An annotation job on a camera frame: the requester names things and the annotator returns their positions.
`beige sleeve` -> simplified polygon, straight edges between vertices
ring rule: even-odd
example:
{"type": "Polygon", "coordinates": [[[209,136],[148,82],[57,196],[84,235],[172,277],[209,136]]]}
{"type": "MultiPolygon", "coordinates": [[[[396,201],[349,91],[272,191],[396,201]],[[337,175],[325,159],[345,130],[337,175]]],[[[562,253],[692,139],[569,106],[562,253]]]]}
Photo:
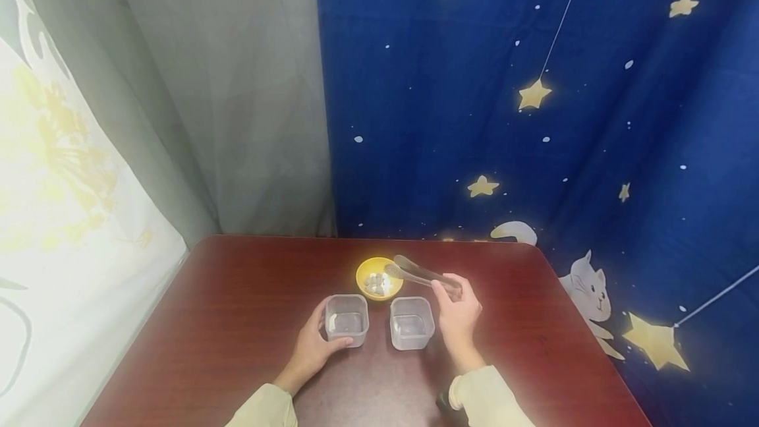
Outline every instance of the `beige sleeve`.
{"type": "Polygon", "coordinates": [[[264,384],[243,404],[226,427],[298,427],[293,397],[264,384]]]}
{"type": "Polygon", "coordinates": [[[455,378],[449,401],[455,410],[464,409],[470,427],[534,427],[493,366],[455,378]]]}

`person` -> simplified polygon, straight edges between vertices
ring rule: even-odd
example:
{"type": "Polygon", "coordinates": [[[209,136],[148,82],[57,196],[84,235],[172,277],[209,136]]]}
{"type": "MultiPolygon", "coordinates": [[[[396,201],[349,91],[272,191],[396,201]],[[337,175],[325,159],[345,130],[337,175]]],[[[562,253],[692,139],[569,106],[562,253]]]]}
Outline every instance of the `person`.
{"type": "MultiPolygon", "coordinates": [[[[449,388],[450,406],[465,411],[470,427],[534,427],[499,372],[485,363],[474,346],[474,326],[482,306],[469,281],[454,273],[444,276],[461,284],[461,295],[456,301],[440,282],[434,281],[432,287],[440,305],[438,327],[459,373],[449,388]]],[[[319,303],[301,329],[293,357],[283,371],[273,382],[261,386],[226,427],[298,426],[293,397],[333,353],[353,342],[351,338],[326,341],[321,336],[326,302],[324,299],[319,303]]]]}

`cat illustration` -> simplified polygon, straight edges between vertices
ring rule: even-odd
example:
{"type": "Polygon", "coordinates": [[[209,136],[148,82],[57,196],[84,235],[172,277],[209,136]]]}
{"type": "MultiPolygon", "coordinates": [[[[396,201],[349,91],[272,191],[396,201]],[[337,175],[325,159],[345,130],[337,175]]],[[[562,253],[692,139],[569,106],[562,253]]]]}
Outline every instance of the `cat illustration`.
{"type": "Polygon", "coordinates": [[[569,298],[590,327],[590,331],[593,332],[601,348],[604,349],[604,353],[613,358],[624,359],[624,356],[605,342],[605,340],[613,340],[614,335],[593,323],[609,319],[612,314],[612,303],[606,294],[604,271],[603,269],[594,270],[590,265],[590,256],[591,252],[588,251],[585,257],[573,262],[569,273],[564,277],[559,277],[559,282],[569,294],[569,298]]]}

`left hand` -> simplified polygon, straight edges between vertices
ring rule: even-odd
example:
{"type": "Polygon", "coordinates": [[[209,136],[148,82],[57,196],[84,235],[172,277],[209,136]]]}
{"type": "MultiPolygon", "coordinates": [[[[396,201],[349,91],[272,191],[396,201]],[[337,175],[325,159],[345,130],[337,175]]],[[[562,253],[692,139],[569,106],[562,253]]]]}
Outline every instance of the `left hand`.
{"type": "Polygon", "coordinates": [[[274,380],[274,386],[295,396],[300,388],[313,378],[333,353],[347,348],[353,343],[353,338],[338,338],[326,341],[320,332],[324,327],[324,307],[327,299],[319,303],[311,313],[308,322],[300,329],[295,351],[285,369],[274,380]]]}

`curtain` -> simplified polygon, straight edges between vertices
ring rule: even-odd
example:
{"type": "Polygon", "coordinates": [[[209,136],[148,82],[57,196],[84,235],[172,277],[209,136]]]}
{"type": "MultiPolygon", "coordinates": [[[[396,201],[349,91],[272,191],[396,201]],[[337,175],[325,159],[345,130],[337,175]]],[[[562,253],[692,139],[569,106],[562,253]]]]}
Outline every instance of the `curtain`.
{"type": "Polygon", "coordinates": [[[318,7],[340,237],[536,244],[654,426],[759,418],[759,0],[318,7]]]}
{"type": "MultiPolygon", "coordinates": [[[[78,424],[186,252],[106,137],[40,9],[0,0],[4,426],[78,424]]],[[[114,79],[111,107],[136,104],[99,47],[79,52],[90,56],[78,67],[98,63],[114,79]]]]}
{"type": "Polygon", "coordinates": [[[225,233],[333,234],[316,0],[125,0],[225,233]]]}
{"type": "Polygon", "coordinates": [[[128,2],[35,2],[99,125],[153,201],[190,245],[218,233],[191,143],[128,2]]]}

